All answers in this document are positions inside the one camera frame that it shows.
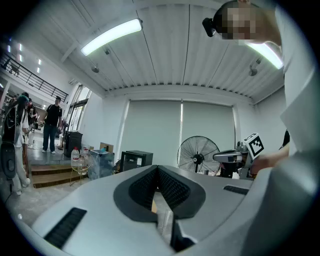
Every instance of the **wooden step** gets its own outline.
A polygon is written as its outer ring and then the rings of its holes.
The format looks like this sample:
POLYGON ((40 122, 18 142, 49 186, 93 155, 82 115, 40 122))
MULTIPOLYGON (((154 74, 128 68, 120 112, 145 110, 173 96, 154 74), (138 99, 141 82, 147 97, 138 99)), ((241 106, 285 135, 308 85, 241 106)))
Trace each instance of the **wooden step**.
MULTIPOLYGON (((63 172, 63 173, 54 173, 54 174, 46 174, 46 175, 35 175, 32 176, 32 183, 36 189, 56 186, 63 183, 70 182, 71 172, 63 172)), ((72 172, 71 182, 79 181, 80 175, 76 172, 72 172)))
POLYGON ((72 168, 70 164, 31 165, 31 173, 33 176, 70 173, 71 171, 72 168))

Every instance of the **white sleeve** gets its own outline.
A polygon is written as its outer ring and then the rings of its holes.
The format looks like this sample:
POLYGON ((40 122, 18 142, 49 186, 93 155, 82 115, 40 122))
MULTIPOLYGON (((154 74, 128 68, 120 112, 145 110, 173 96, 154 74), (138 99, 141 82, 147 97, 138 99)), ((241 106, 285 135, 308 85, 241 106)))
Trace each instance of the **white sleeve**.
POLYGON ((28 115, 27 114, 25 115, 25 111, 23 111, 22 118, 24 118, 24 120, 22 120, 22 128, 29 128, 28 115))

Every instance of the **white sneaker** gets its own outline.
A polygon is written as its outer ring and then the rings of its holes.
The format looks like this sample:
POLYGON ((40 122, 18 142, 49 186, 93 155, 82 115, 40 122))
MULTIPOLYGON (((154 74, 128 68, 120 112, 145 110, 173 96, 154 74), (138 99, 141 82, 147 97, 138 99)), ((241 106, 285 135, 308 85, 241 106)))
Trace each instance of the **white sneaker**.
POLYGON ((27 185, 22 184, 22 187, 26 188, 26 187, 29 186, 30 183, 31 183, 31 180, 29 178, 26 178, 26 184, 27 185))

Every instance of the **railing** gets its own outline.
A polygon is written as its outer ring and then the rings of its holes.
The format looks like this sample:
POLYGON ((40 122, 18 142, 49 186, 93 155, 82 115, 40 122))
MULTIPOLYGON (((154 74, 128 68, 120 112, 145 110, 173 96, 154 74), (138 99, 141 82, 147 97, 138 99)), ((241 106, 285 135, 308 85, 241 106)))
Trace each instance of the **railing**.
POLYGON ((52 84, 44 81, 36 74, 32 73, 30 70, 22 66, 20 63, 12 59, 7 54, 4 54, 0 59, 1 68, 8 71, 10 74, 17 76, 30 86, 42 91, 49 96, 61 98, 62 102, 65 102, 68 94, 64 91, 54 87, 52 84))

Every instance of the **plastic bottle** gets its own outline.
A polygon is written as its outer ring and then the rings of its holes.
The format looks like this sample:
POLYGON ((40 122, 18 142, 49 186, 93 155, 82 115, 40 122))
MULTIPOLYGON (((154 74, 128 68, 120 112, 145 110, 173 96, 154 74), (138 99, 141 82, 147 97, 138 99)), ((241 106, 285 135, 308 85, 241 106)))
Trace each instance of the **plastic bottle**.
POLYGON ((78 173, 82 171, 82 166, 80 164, 79 158, 80 153, 78 151, 78 148, 75 146, 71 152, 71 166, 78 173))

